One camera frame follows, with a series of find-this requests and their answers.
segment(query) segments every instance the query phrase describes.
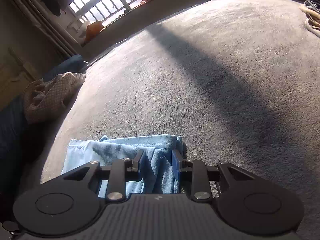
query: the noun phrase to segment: white logo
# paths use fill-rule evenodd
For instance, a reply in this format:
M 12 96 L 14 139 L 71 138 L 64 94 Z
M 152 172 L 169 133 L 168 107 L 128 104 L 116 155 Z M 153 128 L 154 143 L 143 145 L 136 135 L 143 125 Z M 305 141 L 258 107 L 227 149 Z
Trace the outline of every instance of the white logo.
M 156 200 L 159 200 L 160 198 L 163 198 L 163 197 L 161 197 L 160 195 L 158 195 L 158 197 L 155 197 Z

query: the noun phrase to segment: gray fleece blanket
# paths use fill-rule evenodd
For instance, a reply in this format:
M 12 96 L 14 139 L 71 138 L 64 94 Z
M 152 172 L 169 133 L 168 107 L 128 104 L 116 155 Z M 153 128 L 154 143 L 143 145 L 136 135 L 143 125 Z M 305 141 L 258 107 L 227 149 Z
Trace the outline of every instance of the gray fleece blanket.
M 320 39 L 291 0 L 212 0 L 152 24 L 86 73 L 31 167 L 58 176 L 70 139 L 182 135 L 187 158 L 226 160 L 296 192 L 298 234 L 320 236 Z

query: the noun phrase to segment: light blue cloth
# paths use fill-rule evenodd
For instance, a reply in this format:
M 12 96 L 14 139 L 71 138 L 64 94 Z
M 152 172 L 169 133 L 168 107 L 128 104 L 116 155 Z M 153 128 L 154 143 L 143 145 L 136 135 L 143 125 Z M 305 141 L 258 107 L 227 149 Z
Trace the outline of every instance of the light blue cloth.
M 134 159 L 143 149 L 148 158 L 141 167 L 143 179 L 126 183 L 129 193 L 178 193 L 179 182 L 175 180 L 172 166 L 172 150 L 183 153 L 182 137 L 174 135 L 152 135 L 109 139 L 104 135 L 99 141 L 71 140 L 67 150 L 62 173 L 66 173 L 90 161 L 100 165 L 111 165 L 115 159 Z M 104 197 L 108 181 L 102 181 L 99 197 Z

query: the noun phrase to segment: metal screw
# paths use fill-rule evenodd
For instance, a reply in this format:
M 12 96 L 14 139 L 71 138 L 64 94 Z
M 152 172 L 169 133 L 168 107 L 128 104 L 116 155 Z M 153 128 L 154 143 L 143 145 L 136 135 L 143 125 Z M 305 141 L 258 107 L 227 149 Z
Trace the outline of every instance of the metal screw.
M 111 192 L 107 195 L 107 198 L 110 200 L 119 200 L 123 197 L 120 192 Z
M 210 194 L 205 191 L 199 191 L 195 193 L 195 198 L 196 199 L 208 199 L 210 197 Z

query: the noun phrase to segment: ribbed gray panel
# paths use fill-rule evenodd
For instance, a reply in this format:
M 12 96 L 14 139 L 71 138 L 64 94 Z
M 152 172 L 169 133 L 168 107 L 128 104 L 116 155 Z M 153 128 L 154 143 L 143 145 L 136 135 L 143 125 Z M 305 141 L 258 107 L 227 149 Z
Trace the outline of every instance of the ribbed gray panel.
M 24 234 L 20 240 L 41 240 Z M 98 221 L 73 236 L 59 240 L 268 240 L 249 236 L 225 224 L 208 204 L 197 204 L 185 194 L 132 194 L 121 204 L 107 206 Z M 299 240 L 296 234 L 270 238 Z

